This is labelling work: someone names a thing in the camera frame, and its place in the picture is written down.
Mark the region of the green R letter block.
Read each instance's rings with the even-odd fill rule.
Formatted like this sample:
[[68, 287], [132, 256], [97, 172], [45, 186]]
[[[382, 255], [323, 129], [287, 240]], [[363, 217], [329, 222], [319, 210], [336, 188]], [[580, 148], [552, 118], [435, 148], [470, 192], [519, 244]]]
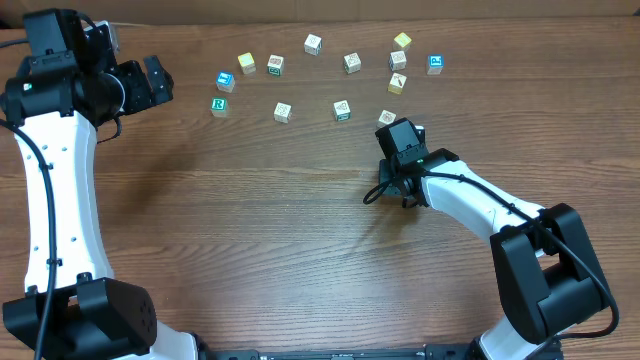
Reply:
[[210, 110], [214, 117], [227, 117], [229, 113], [229, 103], [226, 98], [213, 97]]

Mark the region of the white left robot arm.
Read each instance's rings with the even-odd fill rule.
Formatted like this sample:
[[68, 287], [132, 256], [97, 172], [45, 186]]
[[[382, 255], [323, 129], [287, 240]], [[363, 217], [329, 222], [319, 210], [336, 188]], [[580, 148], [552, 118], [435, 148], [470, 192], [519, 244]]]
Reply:
[[158, 58], [118, 63], [115, 30], [70, 9], [25, 15], [31, 53], [6, 82], [2, 126], [27, 182], [25, 294], [2, 307], [6, 329], [38, 359], [202, 359], [190, 333], [160, 322], [149, 293], [116, 279], [94, 182], [98, 128], [169, 102]]

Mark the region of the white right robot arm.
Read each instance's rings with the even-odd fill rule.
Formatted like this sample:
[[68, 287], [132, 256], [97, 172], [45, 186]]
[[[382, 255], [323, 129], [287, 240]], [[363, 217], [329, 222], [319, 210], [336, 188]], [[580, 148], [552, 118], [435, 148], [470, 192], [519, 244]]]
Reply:
[[620, 310], [578, 212], [521, 200], [475, 174], [455, 153], [430, 151], [425, 130], [401, 118], [378, 128], [379, 183], [364, 197], [402, 198], [464, 225], [491, 249], [503, 318], [468, 344], [427, 344], [420, 359], [561, 359], [562, 343], [613, 333]]

